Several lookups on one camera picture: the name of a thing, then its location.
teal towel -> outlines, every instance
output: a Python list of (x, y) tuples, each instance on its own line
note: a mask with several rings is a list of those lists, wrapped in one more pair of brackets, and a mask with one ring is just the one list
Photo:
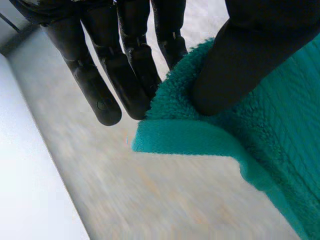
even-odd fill
[(213, 41), (194, 48), (168, 73), (132, 149), (233, 157), (243, 178), (265, 192), (303, 240), (320, 240), (320, 36), (237, 105), (205, 117), (189, 92)]

black robotic finger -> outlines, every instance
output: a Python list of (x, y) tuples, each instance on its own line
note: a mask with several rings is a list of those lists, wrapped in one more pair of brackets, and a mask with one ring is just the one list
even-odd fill
[(150, 99), (122, 52), (116, 6), (106, 1), (90, 7), (84, 2), (81, 6), (81, 20), (116, 94), (131, 118), (144, 119)]
[(170, 70), (188, 54), (181, 36), (186, 0), (152, 0), (158, 46)]
[(94, 64), (79, 17), (63, 18), (43, 25), (42, 29), (60, 51), (100, 123), (117, 124), (121, 109)]
[(188, 54), (185, 39), (181, 36), (180, 31), (172, 32), (164, 40), (159, 39), (158, 45), (170, 70), (180, 62), (184, 55)]
[(147, 44), (150, 0), (117, 0), (117, 14), (125, 54), (140, 84), (151, 100), (162, 82)]
[(153, 99), (156, 95), (158, 85), (161, 83), (161, 79), (152, 58), (151, 48), (143, 43), (138, 49), (132, 48), (129, 50), (127, 56), (145, 93), (150, 99)]

